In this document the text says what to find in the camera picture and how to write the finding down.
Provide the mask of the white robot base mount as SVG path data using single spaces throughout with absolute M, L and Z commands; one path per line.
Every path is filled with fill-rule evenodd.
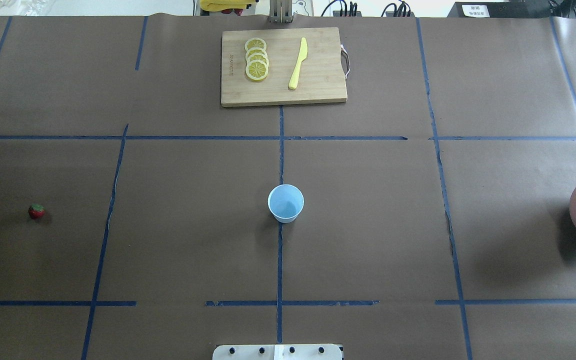
M 343 347 L 333 343 L 224 344 L 215 347 L 213 360 L 343 360 Z

